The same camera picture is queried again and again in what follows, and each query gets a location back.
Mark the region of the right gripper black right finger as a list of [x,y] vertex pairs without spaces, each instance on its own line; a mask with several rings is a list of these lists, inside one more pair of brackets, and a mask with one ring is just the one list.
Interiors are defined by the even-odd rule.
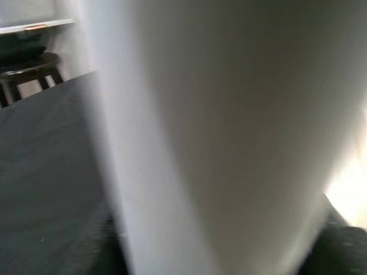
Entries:
[[366,230],[347,223],[325,195],[322,206],[311,274],[366,274]]

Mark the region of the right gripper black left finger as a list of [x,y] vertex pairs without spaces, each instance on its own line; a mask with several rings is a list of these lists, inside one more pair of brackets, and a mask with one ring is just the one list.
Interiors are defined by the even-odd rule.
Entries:
[[107,202],[100,202],[82,227],[61,267],[61,273],[130,273]]

